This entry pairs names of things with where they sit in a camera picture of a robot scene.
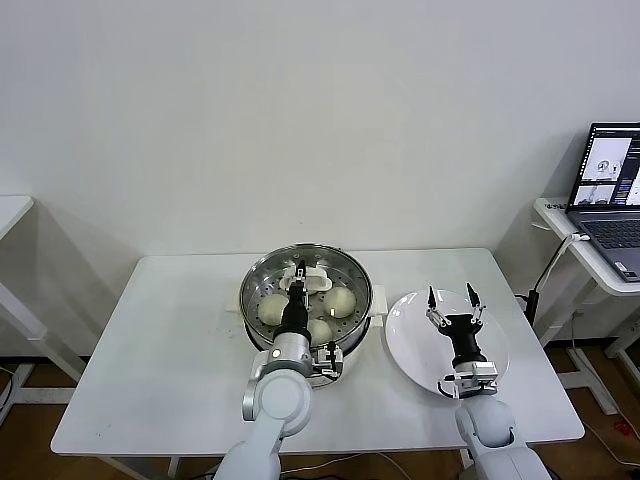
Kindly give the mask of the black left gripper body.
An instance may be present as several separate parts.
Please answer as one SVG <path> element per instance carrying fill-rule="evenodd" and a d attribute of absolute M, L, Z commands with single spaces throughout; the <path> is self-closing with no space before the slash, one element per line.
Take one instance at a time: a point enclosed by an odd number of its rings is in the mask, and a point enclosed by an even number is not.
<path fill-rule="evenodd" d="M 308 320 L 308 312 L 303 297 L 298 294 L 291 294 L 283 310 L 282 321 L 276 329 L 276 333 L 309 334 L 307 328 Z"/>

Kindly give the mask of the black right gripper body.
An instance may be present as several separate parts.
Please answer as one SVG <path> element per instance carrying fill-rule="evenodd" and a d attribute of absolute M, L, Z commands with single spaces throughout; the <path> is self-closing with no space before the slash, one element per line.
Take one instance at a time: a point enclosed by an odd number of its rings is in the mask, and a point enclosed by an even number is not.
<path fill-rule="evenodd" d="M 440 334 L 448 337 L 454 351 L 452 367 L 469 362 L 485 362 L 486 357 L 476 341 L 476 334 L 483 324 L 472 314 L 447 315 L 445 321 L 438 326 Z"/>

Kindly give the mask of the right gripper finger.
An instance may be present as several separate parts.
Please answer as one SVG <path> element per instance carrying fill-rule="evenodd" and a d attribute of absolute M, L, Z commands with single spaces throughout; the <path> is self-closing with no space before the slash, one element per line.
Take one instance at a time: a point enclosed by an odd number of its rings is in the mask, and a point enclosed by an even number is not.
<path fill-rule="evenodd" d="M 483 324 L 482 316 L 483 316 L 484 310 L 486 309 L 486 305 L 482 302 L 479 294 L 476 292 L 476 290 L 472 287 L 472 285 L 469 282 L 466 283 L 466 288 L 468 293 L 468 299 L 472 307 L 471 323 L 482 325 Z"/>
<path fill-rule="evenodd" d="M 453 314 L 453 303 L 449 295 L 443 295 L 432 286 L 428 290 L 426 317 L 437 329 L 446 329 L 452 326 L 452 321 L 448 318 Z"/>

